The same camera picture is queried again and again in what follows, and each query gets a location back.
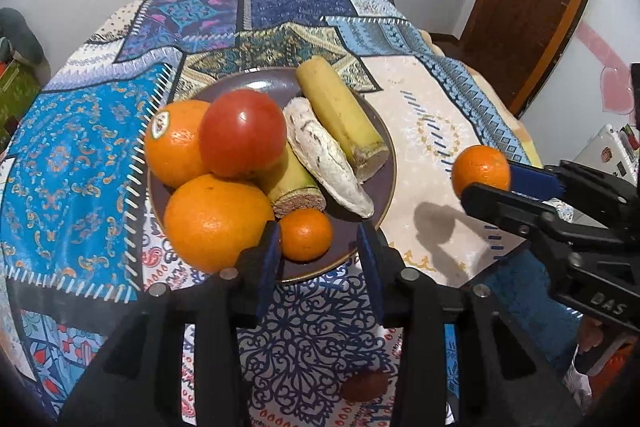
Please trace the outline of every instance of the patterned tablecloth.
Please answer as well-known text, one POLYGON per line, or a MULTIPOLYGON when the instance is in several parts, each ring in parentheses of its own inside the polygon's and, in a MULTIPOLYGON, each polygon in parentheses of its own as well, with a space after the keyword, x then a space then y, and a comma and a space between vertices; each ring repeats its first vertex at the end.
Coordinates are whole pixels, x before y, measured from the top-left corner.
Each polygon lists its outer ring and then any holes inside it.
MULTIPOLYGON (((162 105, 225 75, 325 57, 380 113, 398 156, 382 228, 405 262, 459 286, 520 239, 467 217, 450 187, 464 148, 537 163, 524 129, 475 71, 447 58, 386 0, 138 0, 69 58, 0 164, 0 343, 57 416, 138 293, 203 280, 164 237, 146 192, 143 133, 162 105)), ((193 327, 183 418, 194 423, 193 327)), ((279 288, 239 333, 251 413, 270 427, 386 425, 395 379, 366 404, 338 398, 363 367, 398 371, 401 331, 374 323, 357 260, 279 288)), ((447 333, 449 388, 457 393, 447 333)))

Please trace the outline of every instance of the paisley pattern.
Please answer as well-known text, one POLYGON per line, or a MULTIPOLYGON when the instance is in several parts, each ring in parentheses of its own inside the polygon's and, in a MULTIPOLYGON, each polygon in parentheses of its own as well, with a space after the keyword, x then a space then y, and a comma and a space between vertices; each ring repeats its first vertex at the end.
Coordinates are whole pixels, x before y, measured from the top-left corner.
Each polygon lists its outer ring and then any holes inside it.
POLYGON ((238 335, 252 406, 324 425, 341 383, 362 368, 398 372, 369 305, 364 276, 353 262, 324 277, 277 288, 268 317, 238 335))
POLYGON ((182 381, 180 383, 180 397, 183 421, 196 425, 195 410, 195 375, 193 352, 196 328, 193 324, 184 328, 184 349, 182 351, 182 381))
POLYGON ((95 298, 129 286, 127 174, 162 69, 89 87, 81 96, 36 99, 9 151, 16 159, 0 216, 9 277, 95 298))

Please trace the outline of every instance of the orange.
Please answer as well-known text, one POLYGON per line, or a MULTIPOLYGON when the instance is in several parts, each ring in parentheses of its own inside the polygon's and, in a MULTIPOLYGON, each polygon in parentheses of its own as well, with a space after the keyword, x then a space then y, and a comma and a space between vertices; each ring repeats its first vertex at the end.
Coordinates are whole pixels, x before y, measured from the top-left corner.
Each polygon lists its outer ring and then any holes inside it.
POLYGON ((183 100, 160 109, 146 126, 145 155, 165 185, 180 185, 209 172, 202 162, 198 130, 209 103, 183 100))
POLYGON ((599 399, 607 387, 613 383, 622 368, 625 367, 625 363, 633 353, 633 350, 634 344, 626 344, 626 346, 620 347, 597 375, 589 377, 591 396, 594 399, 599 399))
POLYGON ((164 233, 176 253, 207 273, 233 266, 240 252, 260 241, 273 211, 249 182, 205 174, 176 190, 164 211, 164 233))
POLYGON ((311 261, 329 250, 334 231, 325 214, 300 208, 280 220, 282 254, 291 261, 311 261))
POLYGON ((451 169, 453 191, 460 197, 465 187, 474 182, 509 190, 511 171, 500 151, 486 145, 472 145, 460 153, 451 169))

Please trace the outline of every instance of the door frame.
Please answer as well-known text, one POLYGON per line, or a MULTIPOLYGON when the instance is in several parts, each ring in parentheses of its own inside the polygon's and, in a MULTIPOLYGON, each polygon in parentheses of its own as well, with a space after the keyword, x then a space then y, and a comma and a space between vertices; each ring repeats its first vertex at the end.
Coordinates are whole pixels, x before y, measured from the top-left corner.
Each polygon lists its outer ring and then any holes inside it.
MULTIPOLYGON (((485 0, 476 0, 471 10, 465 29, 460 37, 460 47, 463 50, 476 26, 476 20, 482 10, 484 1, 485 0)), ((535 97, 551 74, 556 62, 558 62, 562 52, 564 52, 569 38, 573 35, 577 23, 582 17, 587 1, 588 0, 569 0, 567 3, 558 27, 540 56, 540 60, 531 71, 519 92, 516 93, 513 102, 509 105, 509 111, 516 117, 522 115, 529 103, 533 100, 533 97, 535 97)))

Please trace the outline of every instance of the brown plate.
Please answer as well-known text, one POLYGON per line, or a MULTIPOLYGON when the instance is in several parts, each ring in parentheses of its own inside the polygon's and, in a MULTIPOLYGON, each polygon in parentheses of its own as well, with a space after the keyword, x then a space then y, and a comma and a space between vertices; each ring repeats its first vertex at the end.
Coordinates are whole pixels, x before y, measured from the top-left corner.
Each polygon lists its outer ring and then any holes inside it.
MULTIPOLYGON (((280 107, 287 105, 293 97, 302 95, 296 80, 295 68, 265 68, 226 76, 198 93, 194 98, 213 102, 221 94, 241 88, 265 92, 280 107)), ((374 203, 375 212, 371 220, 377 228, 385 217, 386 211, 388 211, 396 188, 396 152, 394 151, 389 131, 386 129, 380 115, 363 97, 359 95, 356 97, 391 152, 389 159, 382 168, 372 178, 364 182, 364 189, 374 203)), ((356 229, 362 218, 340 206, 326 192, 323 191, 323 193, 326 198, 325 212, 334 227, 334 241, 327 253, 315 261, 309 263, 285 261, 280 276, 282 283, 302 282, 322 275, 340 266, 350 255, 355 253, 356 229)), ((171 195, 170 189, 162 185, 158 178, 150 173, 149 194, 156 216, 159 222, 162 223, 164 210, 171 195)))

